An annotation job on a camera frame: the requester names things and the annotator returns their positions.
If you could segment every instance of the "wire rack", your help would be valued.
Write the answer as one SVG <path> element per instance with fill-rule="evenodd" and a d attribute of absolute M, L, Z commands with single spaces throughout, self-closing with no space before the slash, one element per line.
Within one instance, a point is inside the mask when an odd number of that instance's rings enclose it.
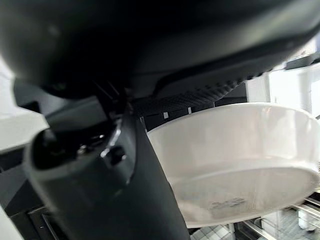
<path fill-rule="evenodd" d="M 306 198 L 277 216 L 276 222 L 261 217 L 243 223 L 261 236 L 259 240 L 320 240 L 320 202 Z"/>
<path fill-rule="evenodd" d="M 191 236 L 191 240 L 236 240 L 233 224 L 202 227 Z"/>

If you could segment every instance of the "white plastic bowl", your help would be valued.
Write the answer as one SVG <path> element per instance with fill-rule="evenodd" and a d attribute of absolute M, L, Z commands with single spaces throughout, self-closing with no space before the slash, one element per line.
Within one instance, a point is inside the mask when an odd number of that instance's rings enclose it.
<path fill-rule="evenodd" d="M 188 228 L 244 221 L 319 184 L 320 125 L 269 103 L 216 107 L 148 133 Z"/>

